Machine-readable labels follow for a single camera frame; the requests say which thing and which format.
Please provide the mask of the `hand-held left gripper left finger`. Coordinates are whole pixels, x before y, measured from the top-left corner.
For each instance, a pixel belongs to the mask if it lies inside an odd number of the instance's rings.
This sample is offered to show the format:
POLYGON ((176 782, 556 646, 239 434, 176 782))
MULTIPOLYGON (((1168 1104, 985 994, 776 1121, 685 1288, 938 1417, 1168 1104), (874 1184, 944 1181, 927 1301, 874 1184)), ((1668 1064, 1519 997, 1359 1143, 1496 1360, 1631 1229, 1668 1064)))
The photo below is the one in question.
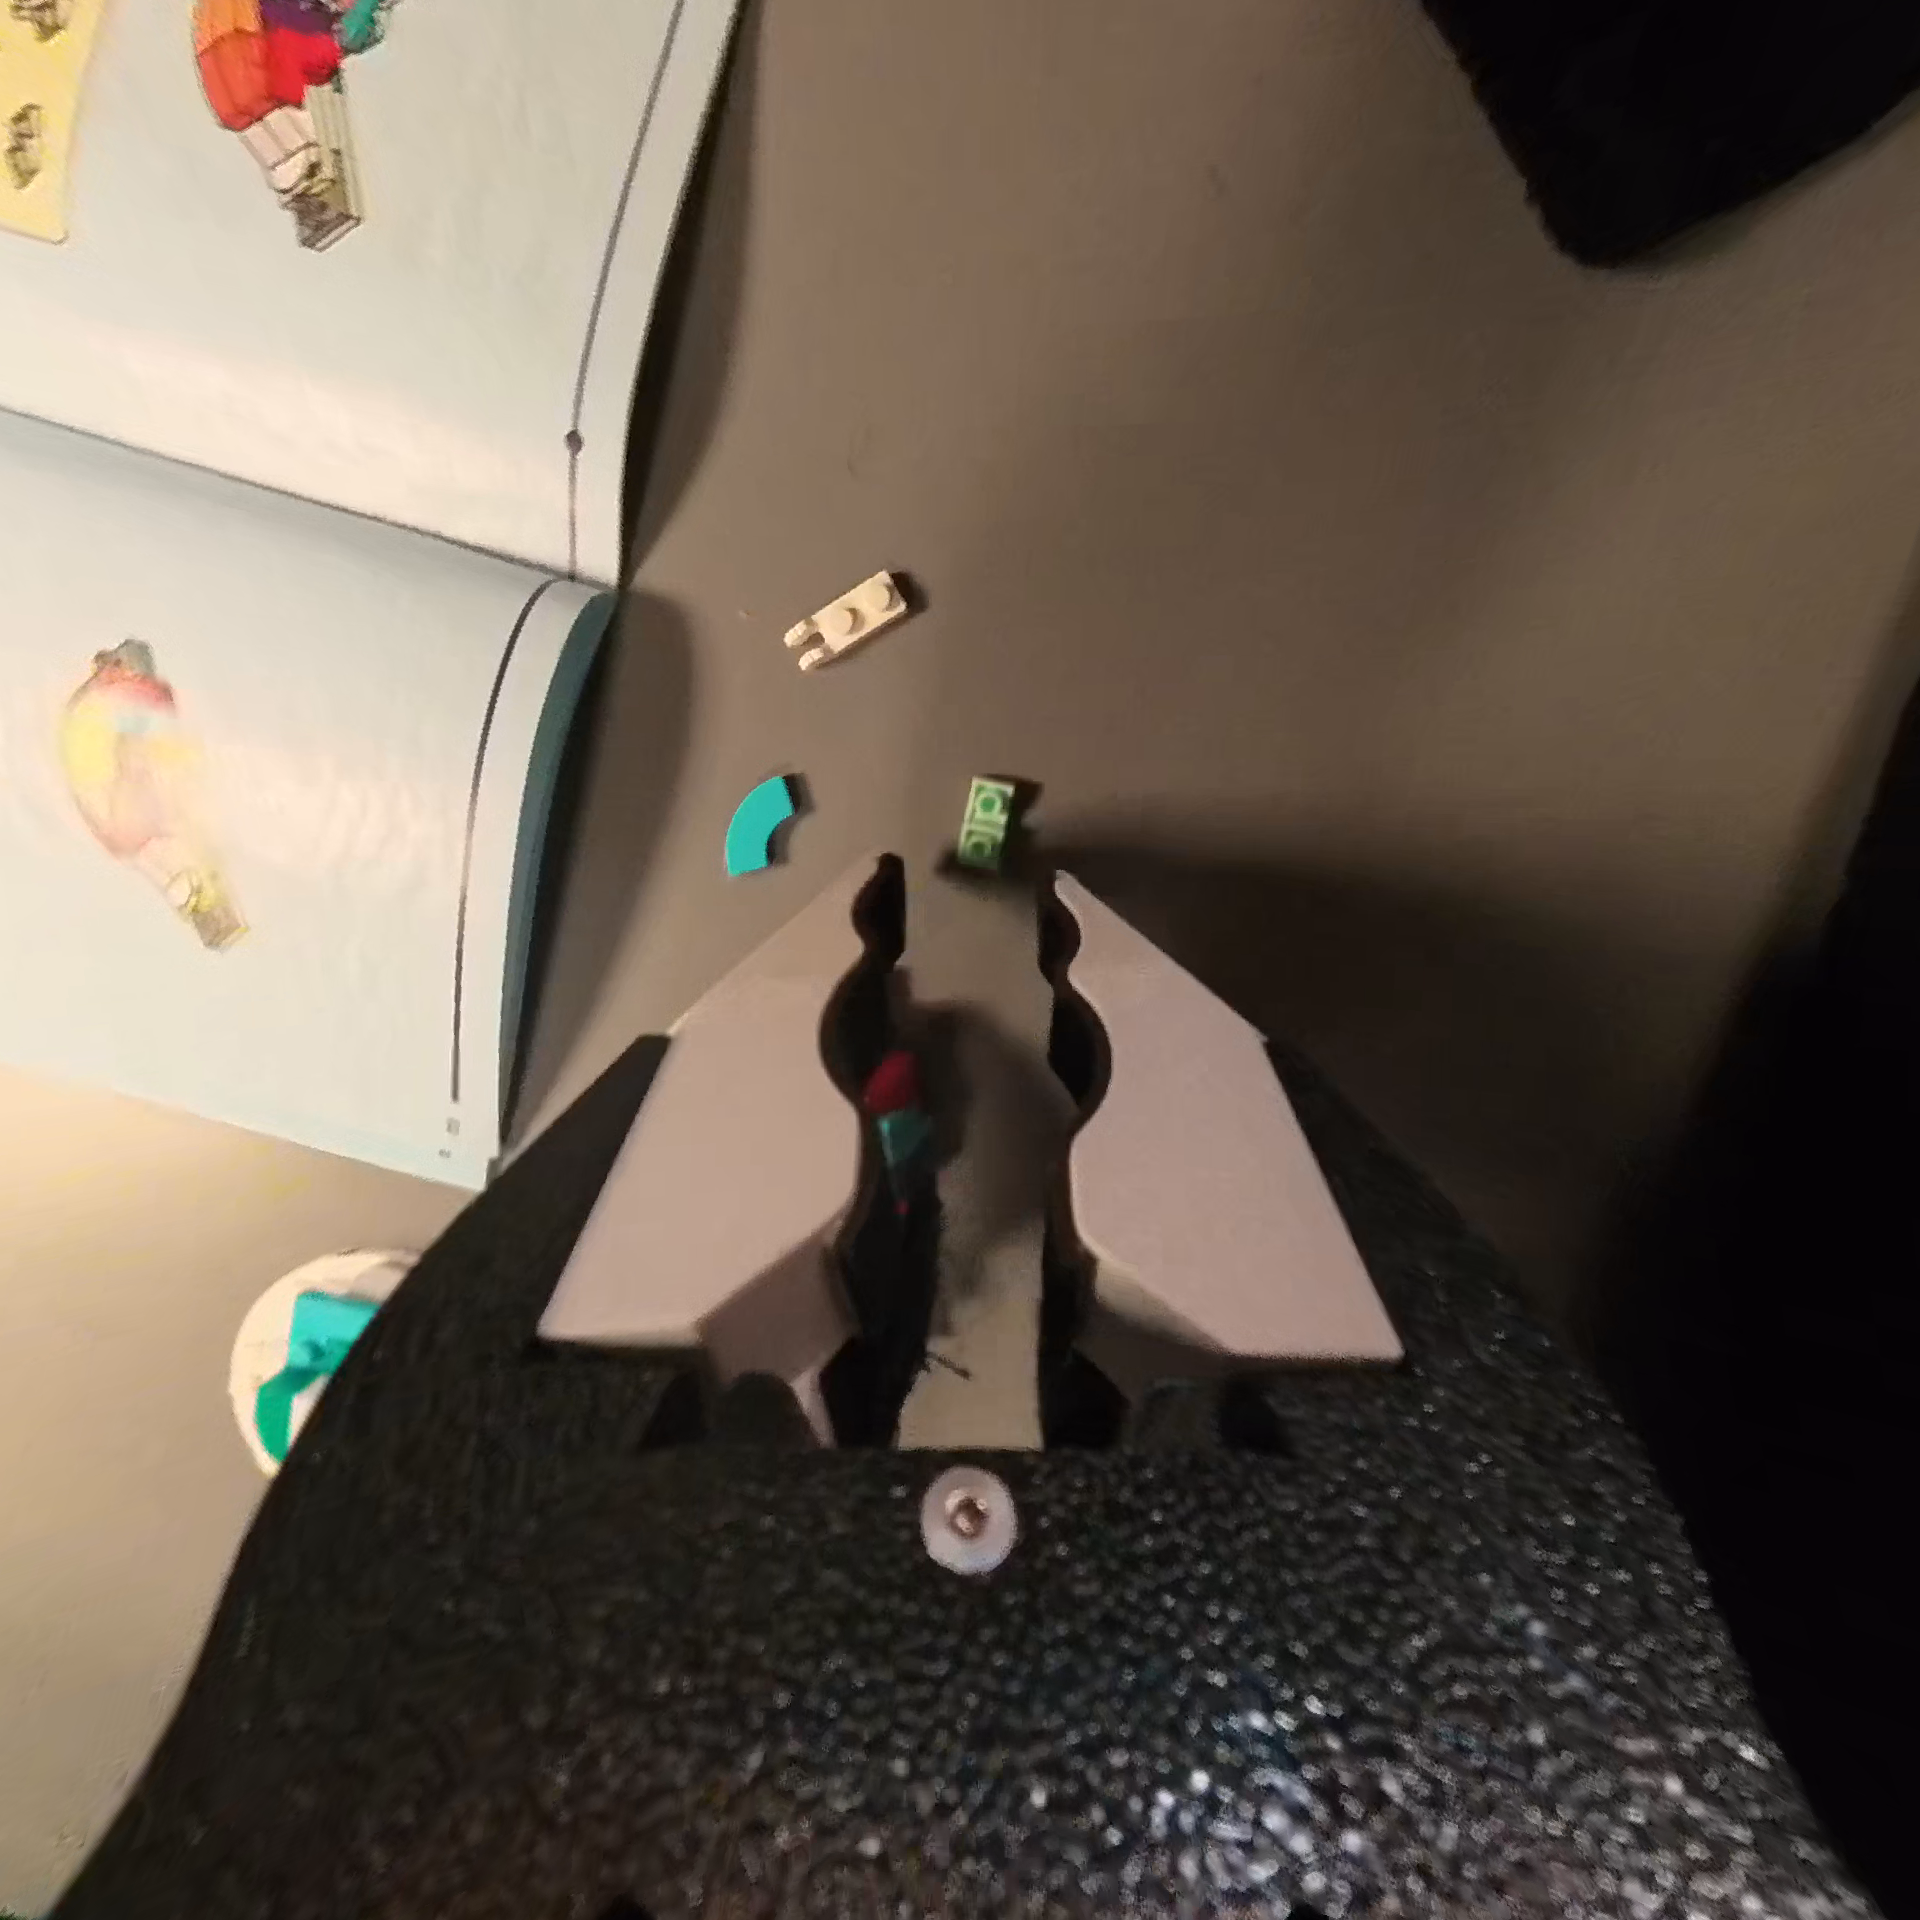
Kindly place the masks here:
POLYGON ((666 1029, 542 1345, 767 1377, 822 1442, 896 1441, 896 1282, 856 1261, 898 1225, 858 1096, 903 947, 905 864, 868 853, 666 1029))

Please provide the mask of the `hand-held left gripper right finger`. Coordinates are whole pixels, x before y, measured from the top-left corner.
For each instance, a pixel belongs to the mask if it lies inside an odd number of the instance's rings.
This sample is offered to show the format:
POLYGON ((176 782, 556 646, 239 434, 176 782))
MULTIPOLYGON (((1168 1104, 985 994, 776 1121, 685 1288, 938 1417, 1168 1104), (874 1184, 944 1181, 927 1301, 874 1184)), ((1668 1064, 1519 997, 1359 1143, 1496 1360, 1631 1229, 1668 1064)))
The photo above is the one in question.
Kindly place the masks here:
POLYGON ((1045 1446, 1112 1446, 1168 1386, 1400 1369, 1258 1026, 1066 871, 1040 898, 1046 1069, 1071 1126, 1046 1181, 1045 1446))

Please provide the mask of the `red and teal lego piece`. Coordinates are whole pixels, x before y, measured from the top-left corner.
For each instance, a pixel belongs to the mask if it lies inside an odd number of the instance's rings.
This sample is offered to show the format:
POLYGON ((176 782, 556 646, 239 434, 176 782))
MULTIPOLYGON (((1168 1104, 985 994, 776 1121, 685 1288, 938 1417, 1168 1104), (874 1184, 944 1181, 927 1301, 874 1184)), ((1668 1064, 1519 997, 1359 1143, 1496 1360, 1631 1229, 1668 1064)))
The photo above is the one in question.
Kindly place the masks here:
POLYGON ((936 1169, 936 1127, 922 1097, 920 1062, 909 1048, 889 1048, 858 1094, 896 1213, 908 1216, 936 1169))

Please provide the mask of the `teal curved lego tile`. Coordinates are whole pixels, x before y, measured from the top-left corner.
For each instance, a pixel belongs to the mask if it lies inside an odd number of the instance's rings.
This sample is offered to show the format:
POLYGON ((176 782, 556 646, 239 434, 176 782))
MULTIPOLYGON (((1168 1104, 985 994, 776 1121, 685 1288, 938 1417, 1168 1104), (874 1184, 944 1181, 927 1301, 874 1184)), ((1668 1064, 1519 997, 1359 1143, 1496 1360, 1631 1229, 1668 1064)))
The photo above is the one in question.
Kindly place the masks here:
POLYGON ((804 781, 792 774, 759 781, 733 807, 724 831, 724 875, 744 880, 784 862, 794 823, 806 811, 804 781))

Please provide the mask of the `white and teal lego assembly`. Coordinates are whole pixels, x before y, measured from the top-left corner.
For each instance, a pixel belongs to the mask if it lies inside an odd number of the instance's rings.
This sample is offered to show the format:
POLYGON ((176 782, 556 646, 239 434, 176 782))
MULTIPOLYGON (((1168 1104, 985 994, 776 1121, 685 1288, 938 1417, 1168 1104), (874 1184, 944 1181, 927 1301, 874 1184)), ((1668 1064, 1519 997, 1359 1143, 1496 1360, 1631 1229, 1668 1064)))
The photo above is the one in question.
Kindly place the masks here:
POLYGON ((298 1431, 418 1253, 353 1248, 266 1286, 231 1343, 225 1392, 245 1449, 276 1477, 298 1431))

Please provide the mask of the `white lego hinge plate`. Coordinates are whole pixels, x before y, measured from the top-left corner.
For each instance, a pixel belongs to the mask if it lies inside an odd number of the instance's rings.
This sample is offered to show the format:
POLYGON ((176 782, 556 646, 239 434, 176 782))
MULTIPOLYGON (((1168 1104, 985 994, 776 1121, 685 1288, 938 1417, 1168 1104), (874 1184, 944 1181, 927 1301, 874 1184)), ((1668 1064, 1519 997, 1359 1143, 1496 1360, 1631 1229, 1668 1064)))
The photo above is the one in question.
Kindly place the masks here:
POLYGON ((810 674, 900 626, 912 613, 909 583, 879 569, 792 624, 784 633, 784 649, 797 672, 810 674))

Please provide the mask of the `lego instruction booklet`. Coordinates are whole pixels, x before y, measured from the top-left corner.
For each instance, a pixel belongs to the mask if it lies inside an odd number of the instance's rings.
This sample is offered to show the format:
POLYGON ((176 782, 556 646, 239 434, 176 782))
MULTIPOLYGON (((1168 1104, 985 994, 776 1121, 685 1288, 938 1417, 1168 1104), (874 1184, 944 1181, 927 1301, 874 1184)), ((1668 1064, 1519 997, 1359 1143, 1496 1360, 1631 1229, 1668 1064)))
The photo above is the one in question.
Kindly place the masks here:
POLYGON ((1 1051, 433 1184, 728 2, 1 5, 1 1051))

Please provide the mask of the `dark object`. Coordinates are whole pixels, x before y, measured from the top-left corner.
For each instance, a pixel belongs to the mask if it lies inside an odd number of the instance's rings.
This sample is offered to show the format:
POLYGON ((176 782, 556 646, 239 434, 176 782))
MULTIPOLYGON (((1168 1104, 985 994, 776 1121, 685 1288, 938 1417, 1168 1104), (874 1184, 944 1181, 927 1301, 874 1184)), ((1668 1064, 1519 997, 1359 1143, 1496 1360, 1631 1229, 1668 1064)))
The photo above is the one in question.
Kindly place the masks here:
POLYGON ((1657 257, 1916 104, 1916 2, 1422 2, 1551 245, 1657 257))

